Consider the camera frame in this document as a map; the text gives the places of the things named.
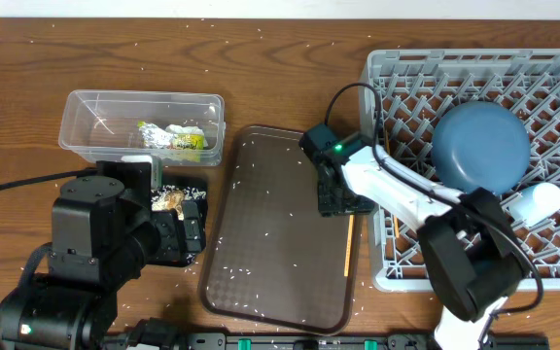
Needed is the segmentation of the brown food chunk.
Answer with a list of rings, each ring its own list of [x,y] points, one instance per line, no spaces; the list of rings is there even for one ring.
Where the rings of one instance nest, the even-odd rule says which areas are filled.
[[[152,199],[152,209],[154,211],[175,210],[178,217],[183,219],[182,202],[185,198],[186,196],[181,190],[167,190]]]

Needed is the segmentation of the large blue plate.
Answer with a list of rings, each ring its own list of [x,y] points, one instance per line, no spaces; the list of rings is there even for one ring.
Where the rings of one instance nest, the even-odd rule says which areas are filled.
[[[438,122],[431,161],[448,188],[471,193],[483,188],[496,195],[516,185],[530,164],[530,139],[522,121],[505,107],[466,102]]]

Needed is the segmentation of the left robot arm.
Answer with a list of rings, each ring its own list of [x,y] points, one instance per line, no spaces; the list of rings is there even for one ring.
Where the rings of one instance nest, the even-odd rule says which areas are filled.
[[[27,261],[0,303],[1,349],[184,349],[160,320],[111,334],[117,294],[147,264],[185,267],[206,246],[203,199],[152,207],[154,166],[99,161],[65,183],[52,206],[52,240]]]

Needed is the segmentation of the yellow snack wrapper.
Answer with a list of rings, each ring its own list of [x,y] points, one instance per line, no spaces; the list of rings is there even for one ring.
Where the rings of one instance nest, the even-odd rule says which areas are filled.
[[[206,138],[203,134],[174,134],[170,147],[174,150],[204,150],[207,145]]]

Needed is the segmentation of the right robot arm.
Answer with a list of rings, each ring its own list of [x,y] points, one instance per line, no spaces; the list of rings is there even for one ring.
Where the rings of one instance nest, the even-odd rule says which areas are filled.
[[[440,349],[480,349],[499,311],[529,267],[499,200],[438,185],[371,146],[356,133],[344,140],[320,123],[299,140],[318,172],[324,217],[369,214],[380,207],[417,235],[432,289],[443,305],[433,335]]]

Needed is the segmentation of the foil ball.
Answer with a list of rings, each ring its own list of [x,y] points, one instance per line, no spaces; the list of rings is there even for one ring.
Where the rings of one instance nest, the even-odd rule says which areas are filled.
[[[168,149],[171,147],[173,136],[170,132],[149,122],[139,122],[137,126],[145,148]]]

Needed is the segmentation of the wooden chopstick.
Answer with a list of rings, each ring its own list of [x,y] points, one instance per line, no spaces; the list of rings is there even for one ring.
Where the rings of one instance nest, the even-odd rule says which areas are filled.
[[[344,269],[343,269],[343,276],[348,277],[350,271],[350,264],[351,264],[351,255],[352,255],[352,241],[353,241],[353,232],[354,232],[354,224],[355,223],[355,216],[350,215],[348,219],[348,229],[347,229],[347,240],[346,240],[346,253],[345,253],[345,261],[344,261]]]
[[[386,150],[387,153],[390,152],[390,141],[389,141],[389,136],[386,130],[383,130],[383,135],[384,135],[384,148]],[[399,204],[398,204],[398,192],[395,190],[394,188],[395,183],[392,183],[390,185],[390,206],[393,208],[393,210],[391,211],[392,213],[392,217],[393,217],[393,229],[394,229],[394,234],[396,238],[400,237],[400,225],[399,225],[399,218],[398,218],[398,211],[399,211]]]

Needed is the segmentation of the light blue plastic cup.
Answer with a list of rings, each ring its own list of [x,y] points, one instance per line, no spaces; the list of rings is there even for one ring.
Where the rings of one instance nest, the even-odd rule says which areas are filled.
[[[550,183],[539,183],[520,192],[508,210],[515,221],[532,227],[560,209],[560,188]]]

